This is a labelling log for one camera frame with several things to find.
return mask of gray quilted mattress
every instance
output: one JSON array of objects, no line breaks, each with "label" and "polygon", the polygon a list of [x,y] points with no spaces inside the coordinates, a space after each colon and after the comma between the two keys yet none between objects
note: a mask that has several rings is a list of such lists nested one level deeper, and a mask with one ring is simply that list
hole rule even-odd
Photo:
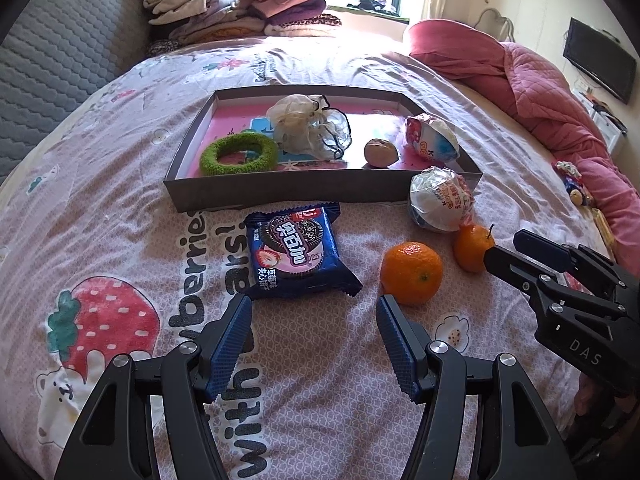
[{"label": "gray quilted mattress", "polygon": [[0,46],[0,183],[89,95],[142,60],[142,0],[31,0]]}]

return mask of mandarin orange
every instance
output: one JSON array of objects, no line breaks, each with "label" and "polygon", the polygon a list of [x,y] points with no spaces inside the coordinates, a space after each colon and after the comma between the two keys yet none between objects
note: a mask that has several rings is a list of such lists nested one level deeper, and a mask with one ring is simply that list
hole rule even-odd
[{"label": "mandarin orange", "polygon": [[453,255],[466,272],[482,272],[484,253],[495,245],[491,229],[480,225],[466,225],[460,228],[453,242]]},{"label": "mandarin orange", "polygon": [[382,259],[380,282],[385,294],[407,306],[429,301],[442,282],[442,260],[436,251],[419,242],[391,247]]}]

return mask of green hair tie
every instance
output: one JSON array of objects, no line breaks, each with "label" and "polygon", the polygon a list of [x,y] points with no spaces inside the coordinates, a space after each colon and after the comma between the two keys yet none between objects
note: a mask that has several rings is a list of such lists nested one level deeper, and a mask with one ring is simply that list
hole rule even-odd
[{"label": "green hair tie", "polygon": [[[244,151],[256,152],[258,158],[245,164],[222,164],[218,160],[222,156]],[[200,171],[207,176],[269,171],[274,170],[277,164],[278,145],[255,130],[243,130],[222,137],[207,146],[200,155]]]}]

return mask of oreo cookie package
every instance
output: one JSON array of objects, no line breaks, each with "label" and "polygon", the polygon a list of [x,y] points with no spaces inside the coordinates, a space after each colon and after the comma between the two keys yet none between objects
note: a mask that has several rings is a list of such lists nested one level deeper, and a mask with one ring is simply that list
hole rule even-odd
[{"label": "oreo cookie package", "polygon": [[251,213],[244,219],[259,298],[295,298],[331,288],[355,296],[360,280],[342,263],[331,224],[340,216],[337,202],[275,213]]}]

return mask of wall-mounted tv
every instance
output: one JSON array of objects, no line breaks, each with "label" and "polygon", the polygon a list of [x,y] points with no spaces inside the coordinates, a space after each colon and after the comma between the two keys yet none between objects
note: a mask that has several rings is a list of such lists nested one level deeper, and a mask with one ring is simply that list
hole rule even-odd
[{"label": "wall-mounted tv", "polygon": [[636,79],[636,60],[606,34],[571,18],[564,57],[628,104]]}]

